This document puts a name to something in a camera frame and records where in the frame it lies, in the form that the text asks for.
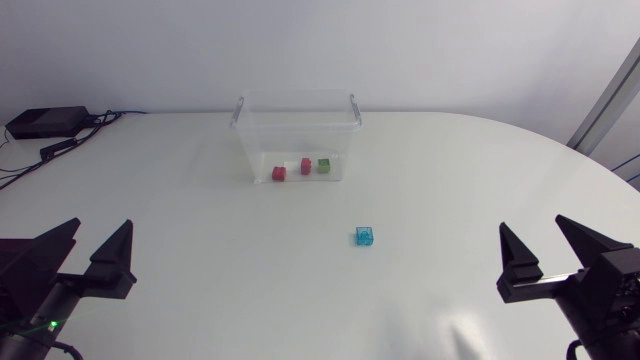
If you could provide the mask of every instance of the cable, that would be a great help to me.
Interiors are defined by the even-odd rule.
[[[0,190],[3,190],[4,188],[6,188],[7,186],[11,185],[12,183],[14,183],[16,180],[20,179],[21,177],[23,177],[24,175],[27,175],[28,173],[37,170],[38,168],[40,168],[42,165],[52,161],[53,159],[56,159],[70,151],[73,151],[75,149],[77,149],[80,145],[84,144],[87,140],[89,140],[90,138],[92,138],[95,134],[98,133],[98,131],[100,131],[101,128],[112,124],[114,121],[118,120],[119,118],[122,117],[122,115],[126,114],[126,113],[140,113],[140,114],[146,114],[146,112],[143,111],[111,111],[111,110],[107,110],[107,112],[105,112],[104,114],[100,114],[100,115],[91,115],[93,117],[95,117],[95,119],[99,119],[102,118],[102,120],[100,122],[98,122],[96,124],[95,127],[93,127],[91,129],[91,131],[89,132],[89,134],[87,134],[86,136],[77,139],[77,143],[57,154],[54,154],[51,158],[48,158],[46,160],[41,160],[40,162],[37,162],[33,165],[30,166],[25,166],[23,168],[20,169],[15,169],[15,170],[3,170],[0,169],[2,171],[5,172],[18,172],[18,171],[22,171],[18,174],[12,174],[12,175],[7,175],[7,176],[3,176],[0,177],[0,180],[4,180],[4,179],[8,179],[8,178],[12,178],[11,180],[7,181],[6,183],[0,185]]]
[[[4,142],[0,144],[0,149],[2,149],[2,147],[8,143],[9,143],[9,138],[7,137],[7,128],[4,128]]]
[[[627,180],[627,182],[631,182],[632,180],[635,180],[635,179],[636,179],[636,178],[638,178],[638,177],[640,177],[640,174],[635,174],[635,175],[633,175],[631,178],[629,178],[629,179]]]
[[[581,346],[582,342],[580,342],[580,340],[573,340],[570,344],[569,344],[569,348],[567,348],[567,360],[577,360],[578,358],[576,357],[576,348],[578,348],[578,346]]]
[[[54,347],[56,349],[60,349],[62,351],[64,351],[64,353],[69,353],[71,354],[71,357],[73,358],[73,360],[84,360],[82,358],[82,355],[80,355],[80,352],[78,350],[76,350],[76,348],[74,348],[71,345],[67,345],[65,343],[61,343],[59,341],[56,341],[53,343],[53,345],[51,345],[51,347]]]
[[[633,160],[635,160],[635,159],[637,159],[637,158],[639,158],[639,157],[640,157],[640,154],[638,154],[638,155],[636,155],[636,156],[632,157],[631,159],[629,159],[629,160],[627,160],[627,161],[623,162],[622,164],[620,164],[620,165],[618,165],[618,166],[614,167],[613,169],[611,169],[611,171],[616,171],[616,170],[620,169],[621,167],[623,167],[623,166],[627,165],[628,163],[632,162]]]

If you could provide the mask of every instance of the clear plastic container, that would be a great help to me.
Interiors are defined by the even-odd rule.
[[[274,167],[285,181],[342,180],[353,133],[362,126],[353,94],[345,90],[246,91],[231,126],[240,136],[255,183],[271,182]],[[304,175],[303,158],[311,159]],[[330,169],[319,166],[319,160]]]

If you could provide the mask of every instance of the white table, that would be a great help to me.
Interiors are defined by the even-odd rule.
[[[3,237],[80,218],[64,272],[135,224],[129,297],[81,300],[58,340],[88,359],[562,359],[576,336],[555,303],[498,295],[498,225],[546,275],[580,267],[556,214],[638,244],[636,190],[519,128],[366,113],[343,181],[254,185],[229,118],[127,115],[0,192]],[[55,141],[5,146],[0,167]]]

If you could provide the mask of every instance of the red cube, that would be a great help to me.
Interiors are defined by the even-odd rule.
[[[287,177],[287,168],[282,166],[275,166],[273,168],[273,172],[271,173],[273,181],[284,181],[285,177]]]
[[[311,159],[302,159],[302,163],[300,163],[300,172],[302,175],[309,175],[311,173]]]

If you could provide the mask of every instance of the green cube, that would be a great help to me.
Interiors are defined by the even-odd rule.
[[[331,171],[329,159],[318,159],[318,174],[326,174]]]

